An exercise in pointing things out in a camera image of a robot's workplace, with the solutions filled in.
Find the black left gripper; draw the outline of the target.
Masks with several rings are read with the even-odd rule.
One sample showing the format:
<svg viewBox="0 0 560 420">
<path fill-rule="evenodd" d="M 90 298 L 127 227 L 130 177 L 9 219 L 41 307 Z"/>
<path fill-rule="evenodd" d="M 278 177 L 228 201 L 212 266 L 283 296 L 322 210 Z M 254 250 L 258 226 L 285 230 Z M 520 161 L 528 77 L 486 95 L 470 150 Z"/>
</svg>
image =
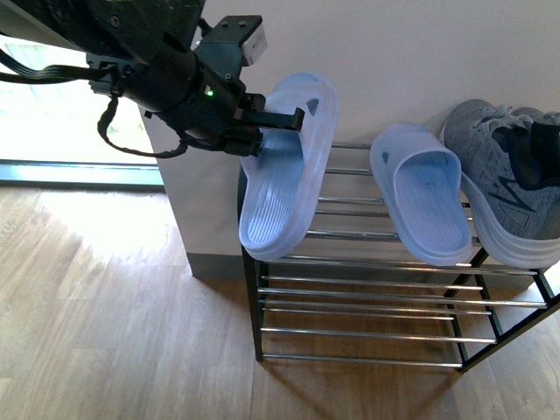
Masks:
<svg viewBox="0 0 560 420">
<path fill-rule="evenodd" d="M 169 152 L 172 156 L 185 153 L 189 147 L 236 156 L 255 155 L 263 140 L 257 125 L 296 132 L 303 127 L 305 112 L 301 108 L 295 108 L 291 115 L 259 112 L 257 125 L 243 121 L 244 110 L 263 109 L 264 97 L 247 93 L 239 78 L 225 80 L 194 51 L 178 52 L 165 46 L 148 65 L 88 53 L 87 63 L 93 69 L 106 71 L 90 86 L 97 94 L 110 98 L 97 123 L 107 144 L 111 142 L 108 128 L 121 97 L 131 99 L 178 135 L 178 147 Z"/>
</svg>

